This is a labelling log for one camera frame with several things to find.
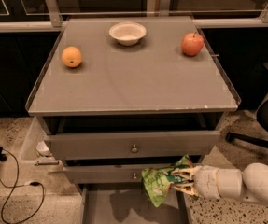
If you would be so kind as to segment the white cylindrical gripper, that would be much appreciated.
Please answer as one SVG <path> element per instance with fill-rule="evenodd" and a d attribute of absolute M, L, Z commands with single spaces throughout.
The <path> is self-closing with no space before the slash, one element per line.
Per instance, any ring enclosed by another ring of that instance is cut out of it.
<path fill-rule="evenodd" d="M 171 175 L 181 176 L 187 180 L 194 179 L 192 183 L 173 184 L 172 189 L 190 195 L 193 198 L 198 198 L 199 195 L 207 199 L 218 199 L 219 190 L 217 183 L 218 168 L 211 166 L 196 166 L 193 168 L 176 168 L 171 172 Z"/>

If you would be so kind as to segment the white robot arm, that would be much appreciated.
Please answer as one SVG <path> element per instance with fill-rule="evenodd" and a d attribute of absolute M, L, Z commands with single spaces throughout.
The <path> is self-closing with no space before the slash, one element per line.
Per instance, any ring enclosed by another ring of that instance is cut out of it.
<path fill-rule="evenodd" d="M 244 171 L 207 165 L 176 168 L 171 175 L 188 180 L 182 187 L 190 187 L 190 195 L 206 199 L 229 198 L 268 206 L 268 166 L 262 163 L 252 163 Z"/>

